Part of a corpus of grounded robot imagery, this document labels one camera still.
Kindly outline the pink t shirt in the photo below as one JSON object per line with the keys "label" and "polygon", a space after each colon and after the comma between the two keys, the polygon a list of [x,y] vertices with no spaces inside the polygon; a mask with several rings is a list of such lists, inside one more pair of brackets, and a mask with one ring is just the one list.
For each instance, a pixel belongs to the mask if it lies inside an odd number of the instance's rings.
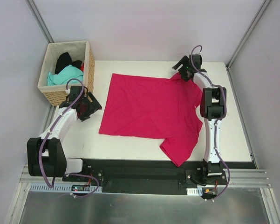
{"label": "pink t shirt", "polygon": [[179,167],[198,143],[201,97],[200,88],[179,73],[171,78],[114,73],[99,133],[163,139],[160,149]]}

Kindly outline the wicker laundry basket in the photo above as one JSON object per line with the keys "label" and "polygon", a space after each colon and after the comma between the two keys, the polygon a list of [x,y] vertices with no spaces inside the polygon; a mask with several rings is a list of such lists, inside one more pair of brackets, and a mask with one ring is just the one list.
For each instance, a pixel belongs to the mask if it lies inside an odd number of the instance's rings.
{"label": "wicker laundry basket", "polygon": [[37,87],[53,106],[60,105],[68,95],[66,92],[66,84],[53,86],[47,85],[49,73],[55,71],[57,59],[65,52],[69,53],[72,60],[80,60],[83,62],[83,84],[90,92],[93,92],[94,89],[95,60],[89,41],[50,43],[47,46],[43,59]]}

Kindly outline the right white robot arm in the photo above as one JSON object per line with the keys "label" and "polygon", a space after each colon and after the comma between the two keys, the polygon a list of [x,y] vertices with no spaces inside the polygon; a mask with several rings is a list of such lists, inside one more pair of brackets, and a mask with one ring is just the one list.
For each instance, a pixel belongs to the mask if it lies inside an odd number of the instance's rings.
{"label": "right white robot arm", "polygon": [[206,145],[202,167],[191,174],[191,181],[205,186],[224,175],[220,153],[220,129],[226,117],[226,88],[214,84],[205,69],[201,68],[202,56],[191,54],[183,56],[172,68],[181,78],[193,81],[202,91],[200,115],[204,118]]}

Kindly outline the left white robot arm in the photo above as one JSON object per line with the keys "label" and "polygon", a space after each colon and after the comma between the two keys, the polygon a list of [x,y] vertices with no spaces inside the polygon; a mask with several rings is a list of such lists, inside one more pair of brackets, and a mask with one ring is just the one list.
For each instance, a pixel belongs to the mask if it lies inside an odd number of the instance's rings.
{"label": "left white robot arm", "polygon": [[102,106],[86,87],[71,86],[69,95],[59,105],[57,117],[37,138],[27,142],[28,172],[31,176],[63,177],[73,173],[83,182],[89,177],[89,170],[82,159],[67,158],[62,143],[78,120],[81,122],[102,109]]}

